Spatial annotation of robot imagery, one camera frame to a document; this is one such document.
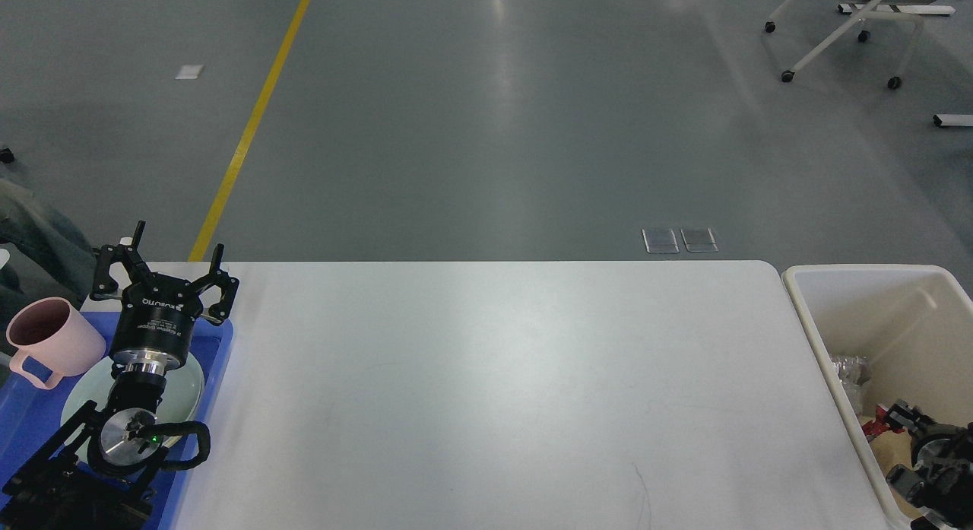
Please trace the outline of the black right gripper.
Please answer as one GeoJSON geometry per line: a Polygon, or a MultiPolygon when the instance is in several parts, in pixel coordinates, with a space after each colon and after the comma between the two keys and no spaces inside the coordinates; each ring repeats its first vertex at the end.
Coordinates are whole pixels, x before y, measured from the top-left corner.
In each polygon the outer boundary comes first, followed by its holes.
{"type": "Polygon", "coordinates": [[[893,432],[906,432],[913,468],[897,464],[886,483],[914,508],[934,513],[946,525],[969,525],[972,513],[971,425],[937,425],[917,406],[898,399],[886,409],[885,423],[893,432]]]}

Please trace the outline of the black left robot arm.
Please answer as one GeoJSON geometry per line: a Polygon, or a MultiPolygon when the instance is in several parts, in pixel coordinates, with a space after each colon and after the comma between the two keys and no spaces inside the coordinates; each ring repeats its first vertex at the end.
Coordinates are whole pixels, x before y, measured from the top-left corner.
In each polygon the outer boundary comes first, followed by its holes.
{"type": "Polygon", "coordinates": [[[160,416],[170,377],[192,359],[195,326],[228,321],[239,279],[223,269],[223,245],[208,270],[189,280],[152,270],[131,239],[94,250],[93,301],[121,305],[110,340],[69,302],[42,299],[21,309],[6,331],[15,346],[10,368],[51,391],[62,379],[104,365],[104,401],[88,399],[3,484],[5,529],[141,529],[155,506],[161,472],[188,471],[208,460],[209,427],[185,416],[160,416]]]}

